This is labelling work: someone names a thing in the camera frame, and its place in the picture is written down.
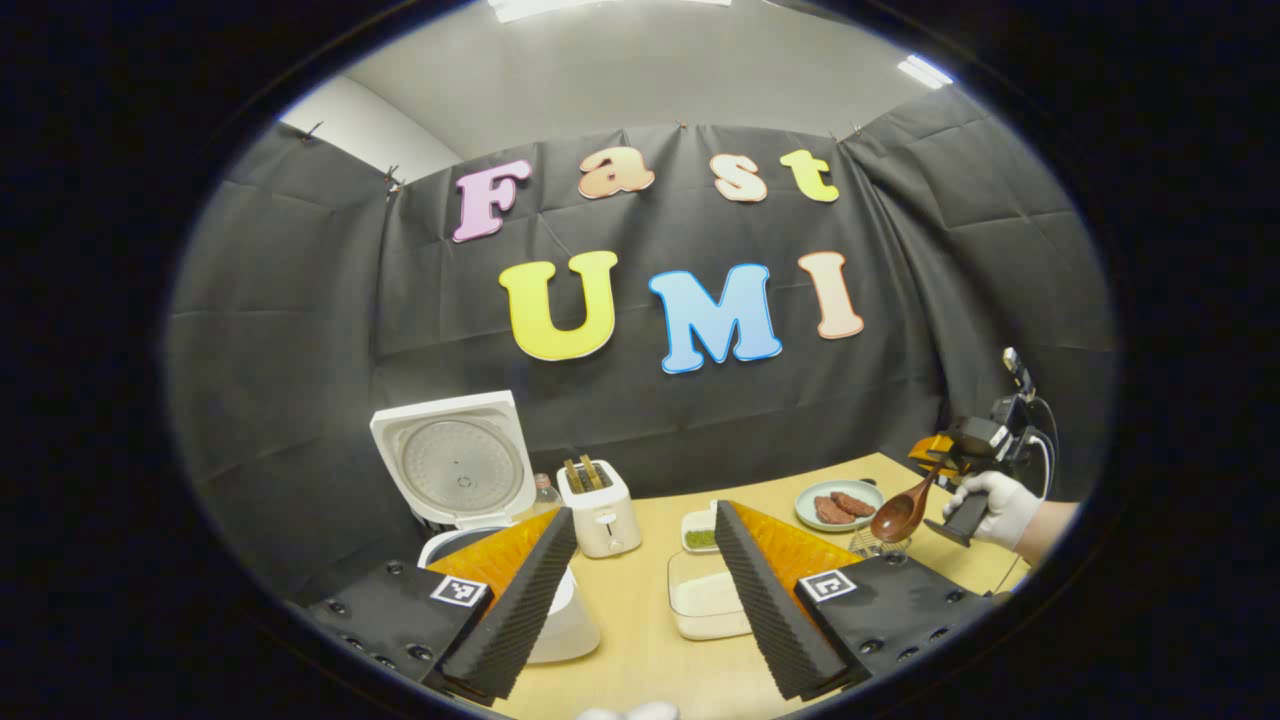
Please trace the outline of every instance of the ceiling light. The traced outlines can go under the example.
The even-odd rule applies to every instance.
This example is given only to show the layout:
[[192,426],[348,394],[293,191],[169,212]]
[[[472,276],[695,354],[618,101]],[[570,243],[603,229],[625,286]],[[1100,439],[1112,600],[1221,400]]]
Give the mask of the ceiling light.
[[897,69],[923,82],[932,90],[937,90],[943,85],[951,85],[951,78],[943,74],[942,70],[925,63],[916,55],[911,55],[905,61],[899,63]]
[[493,5],[494,13],[498,14],[498,22],[509,23],[552,10],[607,1],[614,0],[489,0],[489,4]]

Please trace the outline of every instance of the wooden ladle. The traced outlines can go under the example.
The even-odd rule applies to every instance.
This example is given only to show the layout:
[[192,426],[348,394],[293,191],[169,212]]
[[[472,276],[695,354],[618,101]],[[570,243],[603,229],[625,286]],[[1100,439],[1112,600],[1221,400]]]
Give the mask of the wooden ladle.
[[915,528],[920,527],[920,520],[924,519],[924,500],[929,495],[929,486],[938,478],[938,473],[942,471],[942,466],[946,464],[946,460],[940,460],[920,484],[895,495],[876,511],[876,516],[872,518],[872,534],[876,536],[876,539],[881,542],[902,542],[915,532]]

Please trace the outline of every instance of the blue letter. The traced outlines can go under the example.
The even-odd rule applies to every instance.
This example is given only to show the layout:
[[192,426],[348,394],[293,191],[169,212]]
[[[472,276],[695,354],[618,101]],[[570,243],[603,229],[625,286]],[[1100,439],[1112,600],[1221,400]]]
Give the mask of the blue letter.
[[694,333],[717,363],[728,357],[733,328],[737,328],[733,356],[739,360],[763,360],[782,352],[782,343],[773,337],[769,324],[769,302],[764,297],[767,279],[769,269],[764,265],[736,265],[730,269],[717,304],[698,278],[685,270],[650,278],[649,290],[667,309],[671,355],[662,361],[662,369],[676,374],[703,366],[701,352],[694,350]]

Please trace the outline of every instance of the white glove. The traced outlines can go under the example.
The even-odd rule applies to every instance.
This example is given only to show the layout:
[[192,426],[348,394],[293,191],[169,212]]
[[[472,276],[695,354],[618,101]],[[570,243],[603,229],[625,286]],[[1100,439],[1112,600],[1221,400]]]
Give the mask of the white glove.
[[1032,516],[1039,510],[1041,498],[1009,475],[987,470],[965,478],[964,484],[942,509],[942,516],[950,518],[970,492],[980,491],[987,492],[987,515],[973,533],[974,539],[1014,550]]

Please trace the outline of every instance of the yellow-green letter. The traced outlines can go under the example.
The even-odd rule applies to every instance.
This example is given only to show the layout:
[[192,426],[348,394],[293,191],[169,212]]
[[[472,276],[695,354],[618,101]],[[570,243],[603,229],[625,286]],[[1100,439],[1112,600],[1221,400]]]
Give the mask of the yellow-green letter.
[[835,202],[840,197],[840,191],[836,186],[823,184],[822,174],[831,172],[826,160],[818,160],[809,154],[808,150],[796,150],[795,152],[788,152],[778,160],[791,168],[791,173],[796,177],[796,184],[800,187],[800,192],[805,193],[810,200],[817,200],[818,202]]
[[552,324],[547,281],[556,275],[550,263],[525,263],[507,268],[498,283],[511,300],[511,332],[516,345],[539,360],[571,360],[590,355],[613,336],[613,287],[609,268],[618,256],[608,250],[570,258],[568,269],[582,275],[586,320],[573,331]]

